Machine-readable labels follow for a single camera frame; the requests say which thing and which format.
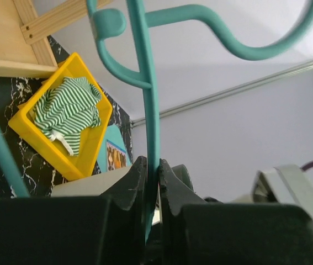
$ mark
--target black marble surface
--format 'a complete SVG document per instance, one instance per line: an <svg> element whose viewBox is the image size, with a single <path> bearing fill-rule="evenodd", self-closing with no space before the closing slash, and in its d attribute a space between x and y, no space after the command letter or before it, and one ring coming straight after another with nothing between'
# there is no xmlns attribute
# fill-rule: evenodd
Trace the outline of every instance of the black marble surface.
<svg viewBox="0 0 313 265"><path fill-rule="evenodd" d="M69 54L53 38L49 38L49 41L57 62L67 59ZM50 195L54 185L67 182L61 174L8 126L8 121L18 111L18 105L26 102L41 87L41 81L42 79L35 78L0 77L0 128L32 196ZM107 93L106 95L113 105L109 125L116 124L119 127L127 152L132 160L129 116L117 102ZM98 173L100 173L100 169L96 163L93 174ZM14 191L8 185L0 169L0 198L14 196Z"/></svg>

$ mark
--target teal hanger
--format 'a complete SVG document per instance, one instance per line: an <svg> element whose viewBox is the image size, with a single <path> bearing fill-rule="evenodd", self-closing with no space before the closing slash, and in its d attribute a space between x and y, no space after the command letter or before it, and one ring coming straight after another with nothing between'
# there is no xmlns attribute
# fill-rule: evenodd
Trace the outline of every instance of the teal hanger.
<svg viewBox="0 0 313 265"><path fill-rule="evenodd" d="M97 51L102 63L116 78L143 91L146 131L148 175L145 188L144 213L146 218L147 240L150 232L153 212L155 209L158 175L160 164L160 121L157 95L155 67L151 52L149 30L150 27L166 25L195 19L204 22L219 38L223 46L235 56L245 60L264 60L274 57L305 35L313 22L313 0L303 20L285 38L277 43L265 47L248 47L240 43L228 30L221 18L211 9L191 4L168 8L154 12L145 12L143 0L126 0L132 33L136 47L139 72L132 71L114 60L106 49L104 40L119 36L126 27L123 13L117 9L96 10L97 0L86 0L88 14ZM22 181L21 174L15 165L10 150L0 132L0 167L18 197L28 197L29 193Z"/></svg>

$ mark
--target yellow plastic tray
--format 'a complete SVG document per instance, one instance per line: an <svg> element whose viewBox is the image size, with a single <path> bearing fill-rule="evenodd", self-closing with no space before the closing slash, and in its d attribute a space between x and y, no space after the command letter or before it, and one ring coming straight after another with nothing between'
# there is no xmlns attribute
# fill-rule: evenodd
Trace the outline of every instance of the yellow plastic tray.
<svg viewBox="0 0 313 265"><path fill-rule="evenodd" d="M85 76L102 94L97 104L101 125L96 128L86 128L81 132L79 155L69 156L59 141L51 142L33 123L29 111L42 95L52 88L58 87L64 77ZM91 175L107 124L112 113L112 106L101 88L89 72L77 53L73 53L60 68L43 84L43 86L23 105L9 121L9 126L31 145L44 159L69 181Z"/></svg>

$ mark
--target picture on book cover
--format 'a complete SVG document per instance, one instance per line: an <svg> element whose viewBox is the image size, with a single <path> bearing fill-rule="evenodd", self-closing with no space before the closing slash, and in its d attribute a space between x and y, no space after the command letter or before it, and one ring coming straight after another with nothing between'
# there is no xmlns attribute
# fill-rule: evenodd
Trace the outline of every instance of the picture on book cover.
<svg viewBox="0 0 313 265"><path fill-rule="evenodd" d="M107 170L115 170L127 166L126 151L111 141L106 141L107 146Z"/></svg>

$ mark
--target wooden frame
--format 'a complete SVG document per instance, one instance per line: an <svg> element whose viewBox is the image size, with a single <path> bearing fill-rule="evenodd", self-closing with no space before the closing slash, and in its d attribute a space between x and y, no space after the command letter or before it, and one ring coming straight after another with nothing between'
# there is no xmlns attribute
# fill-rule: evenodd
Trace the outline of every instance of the wooden frame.
<svg viewBox="0 0 313 265"><path fill-rule="evenodd" d="M85 0L66 0L42 16L31 0L0 0L0 76L51 76L58 66L47 36L86 14Z"/></svg>

